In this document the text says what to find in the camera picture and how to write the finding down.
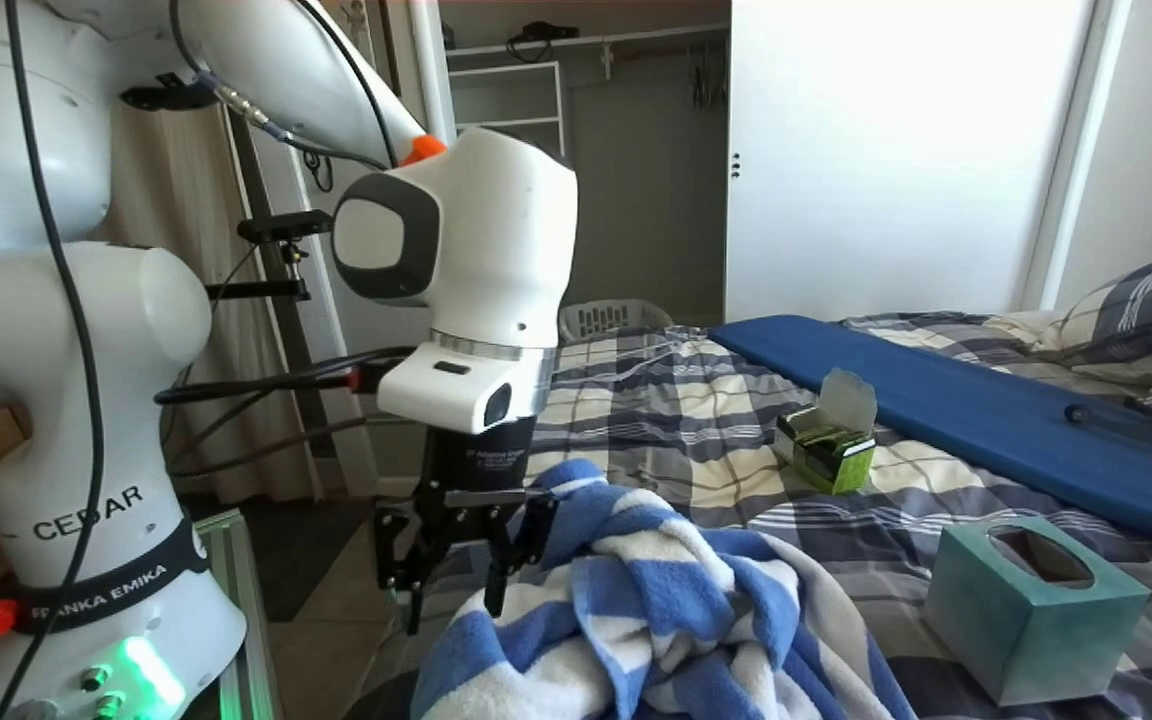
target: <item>door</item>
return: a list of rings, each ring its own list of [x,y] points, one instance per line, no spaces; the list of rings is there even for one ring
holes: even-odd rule
[[[1010,308],[1092,0],[737,0],[724,314]]]

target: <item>green light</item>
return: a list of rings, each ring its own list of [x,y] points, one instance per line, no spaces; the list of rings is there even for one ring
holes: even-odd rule
[[[129,634],[124,657],[136,665],[136,672],[142,676],[149,690],[159,694],[159,702],[169,708],[182,702],[180,679],[142,634]]]

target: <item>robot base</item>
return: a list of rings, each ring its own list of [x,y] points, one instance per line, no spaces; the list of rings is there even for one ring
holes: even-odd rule
[[[142,603],[49,634],[9,720],[174,720],[231,665],[242,634],[247,619],[209,570],[174,575]],[[26,639],[0,639],[0,694]]]

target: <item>plaid bedding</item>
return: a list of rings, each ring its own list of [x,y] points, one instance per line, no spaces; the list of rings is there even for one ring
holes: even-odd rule
[[[1114,391],[1038,364],[978,314],[868,314],[857,327],[1014,377]],[[937,537],[953,520],[1042,510],[1152,588],[1152,545],[1059,509],[931,442],[879,434],[868,495],[812,495],[771,450],[771,418],[812,391],[730,354],[704,333],[571,345],[536,418],[533,462],[593,459],[614,482],[650,487],[696,523],[756,523],[812,552],[851,593],[920,717],[1152,717],[1152,606],[1105,700],[995,710],[920,624]],[[456,603],[481,588],[462,554],[426,593],[423,630],[378,648],[361,717],[398,708],[405,689]]]

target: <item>bed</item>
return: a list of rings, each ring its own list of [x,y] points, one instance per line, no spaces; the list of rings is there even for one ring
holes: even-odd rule
[[[1146,293],[1152,265],[1050,314],[892,312],[846,321],[846,327],[1152,408]],[[623,487],[661,493],[704,527],[758,527],[804,548],[851,597],[917,717],[1152,717],[1152,601],[1105,694],[1008,710],[978,690],[920,616],[948,523],[1042,516],[1146,588],[1152,537],[1124,532],[892,426],[879,426],[868,487],[822,495],[771,450],[771,423],[808,402],[808,389],[696,327],[571,340],[536,423],[527,477],[580,456]],[[475,588],[481,561],[462,548],[426,588],[420,634],[397,626],[378,643],[357,717],[405,717],[426,648]]]

